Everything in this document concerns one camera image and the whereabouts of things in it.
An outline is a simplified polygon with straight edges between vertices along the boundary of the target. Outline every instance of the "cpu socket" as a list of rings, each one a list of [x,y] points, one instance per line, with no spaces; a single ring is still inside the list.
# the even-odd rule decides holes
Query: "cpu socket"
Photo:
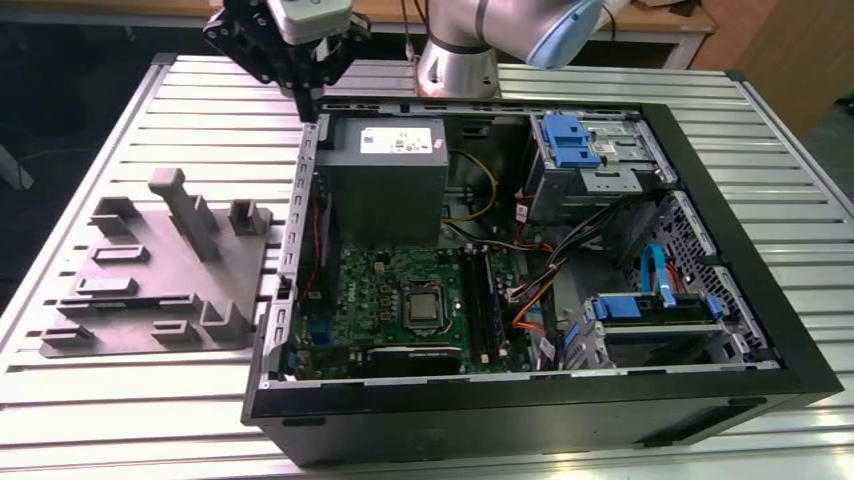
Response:
[[[439,282],[410,282],[403,286],[403,326],[417,335],[445,328],[445,299]]]

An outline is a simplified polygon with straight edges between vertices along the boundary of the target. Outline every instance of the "blue latch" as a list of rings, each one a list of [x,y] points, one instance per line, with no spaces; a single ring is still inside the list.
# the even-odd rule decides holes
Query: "blue latch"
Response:
[[[545,115],[546,141],[555,154],[558,167],[597,168],[599,155],[590,149],[590,132],[574,115]]]
[[[582,327],[577,323],[575,325],[573,325],[573,328],[569,332],[566,332],[566,336],[563,337],[563,350],[570,348],[570,344],[573,343],[573,340],[575,340],[575,337],[578,337],[581,331]]]
[[[641,309],[634,297],[599,297],[611,318],[641,318]]]
[[[655,285],[650,278],[650,262],[655,268]],[[645,292],[658,292],[662,296],[665,308],[677,306],[677,299],[673,296],[670,280],[667,278],[667,257],[665,249],[658,243],[647,243],[641,255],[641,290]]]
[[[723,317],[723,305],[721,304],[721,299],[715,295],[706,296],[706,306],[709,307],[711,318],[718,320]]]
[[[598,299],[593,301],[593,313],[597,315],[597,320],[609,318],[609,311],[605,308],[605,302],[601,302]]]

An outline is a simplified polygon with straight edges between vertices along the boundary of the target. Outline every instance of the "gray 3d printed part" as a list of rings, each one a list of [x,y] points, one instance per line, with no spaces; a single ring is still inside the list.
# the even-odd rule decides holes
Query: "gray 3d printed part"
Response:
[[[151,336],[164,345],[199,342],[199,334],[187,320],[158,320],[151,326]]]
[[[180,171],[171,175],[183,178]],[[271,212],[252,201],[211,211],[204,199],[190,199],[194,211],[182,221],[175,210],[140,212],[128,199],[102,199],[92,223],[106,238],[78,270],[79,296],[56,299],[62,319],[43,333],[44,356],[248,346]],[[210,212],[211,225],[199,212]],[[219,253],[207,261],[182,236],[199,226]]]
[[[216,225],[211,219],[211,210],[202,197],[194,199],[184,191],[184,172],[179,168],[155,168],[148,180],[148,189],[163,197],[172,212],[175,226],[187,237],[199,260],[216,258],[216,243],[210,227]]]

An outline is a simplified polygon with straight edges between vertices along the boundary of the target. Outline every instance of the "dark floor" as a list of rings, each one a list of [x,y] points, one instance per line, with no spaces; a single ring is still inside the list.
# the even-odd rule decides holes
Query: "dark floor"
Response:
[[[0,309],[15,293],[66,204],[159,52],[214,54],[199,32],[0,24],[0,145],[36,179],[0,182]],[[402,59],[398,39],[378,35],[377,59]],[[417,38],[421,50],[423,37]],[[582,52],[597,65],[607,45]],[[849,195],[854,192],[854,117],[834,110],[805,144]]]

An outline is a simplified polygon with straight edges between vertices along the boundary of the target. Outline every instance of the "aluminum table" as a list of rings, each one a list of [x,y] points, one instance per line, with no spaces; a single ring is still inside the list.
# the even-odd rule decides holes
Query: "aluminum table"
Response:
[[[501,67],[506,98],[670,105],[849,391],[690,447],[347,467],[373,477],[854,476],[854,207],[753,87],[719,72]],[[413,67],[361,61],[331,93],[411,95]],[[102,196],[163,208],[152,168],[184,169],[211,207],[254,198],[287,218],[302,125],[226,58],[159,55],[0,320],[0,473],[86,478],[318,475],[239,422],[250,350],[50,360],[46,300],[70,291]],[[274,233],[282,231],[279,224]],[[267,267],[275,268],[271,242]],[[272,293],[264,275],[259,295]]]

